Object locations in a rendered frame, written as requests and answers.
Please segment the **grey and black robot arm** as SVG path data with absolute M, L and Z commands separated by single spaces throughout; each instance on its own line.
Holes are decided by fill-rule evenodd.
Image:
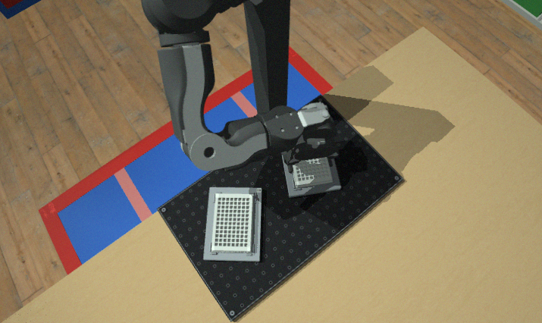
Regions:
M 172 47 L 159 49 L 158 60 L 174 135 L 190 161 L 203 171 L 238 170 L 269 155 L 286 155 L 297 143 L 317 148 L 334 135 L 328 108 L 321 102 L 298 111 L 280 105 L 228 121 L 219 133 L 206 127 L 204 106 L 215 85 L 215 72 L 211 45 L 200 44 L 210 42 L 209 31 L 202 28 L 218 12 L 246 1 L 141 0 L 146 18 L 158 31 L 160 46 Z

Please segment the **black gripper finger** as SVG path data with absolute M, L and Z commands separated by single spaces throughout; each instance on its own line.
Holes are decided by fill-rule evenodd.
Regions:
M 336 144 L 335 147 L 337 148 L 337 144 Z M 328 164 L 329 164 L 330 167 L 333 166 L 331 159 L 332 159 L 332 158 L 337 158 L 338 155 L 339 155 L 339 151 L 338 151 L 338 148 L 337 148 L 337 151 L 336 151 L 333 155 L 330 155 L 330 156 L 327 157 Z
M 285 164 L 287 164 L 287 166 L 288 166 L 288 171 L 289 171 L 289 173 L 292 173 L 292 171 L 293 171 L 293 165 L 300 162 L 300 160 L 296 160 L 296 159 L 294 158 L 294 155 L 295 155 L 295 154 L 292 153 L 292 150 L 290 150 L 286 155 L 283 155 L 283 157 L 284 157 L 284 162 L 285 162 Z

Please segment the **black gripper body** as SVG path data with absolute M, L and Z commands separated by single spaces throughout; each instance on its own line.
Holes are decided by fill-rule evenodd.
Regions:
M 312 148 L 312 144 L 308 144 L 307 142 L 297 143 L 296 146 L 291 149 L 292 153 L 295 154 L 294 158 L 296 160 L 304 161 L 315 158 L 324 158 L 333 155 L 337 151 L 334 142 L 337 130 L 334 119 L 331 116 L 330 118 L 334 129 L 334 135 L 329 140 L 325 140 L 325 144 L 320 144 L 317 148 Z

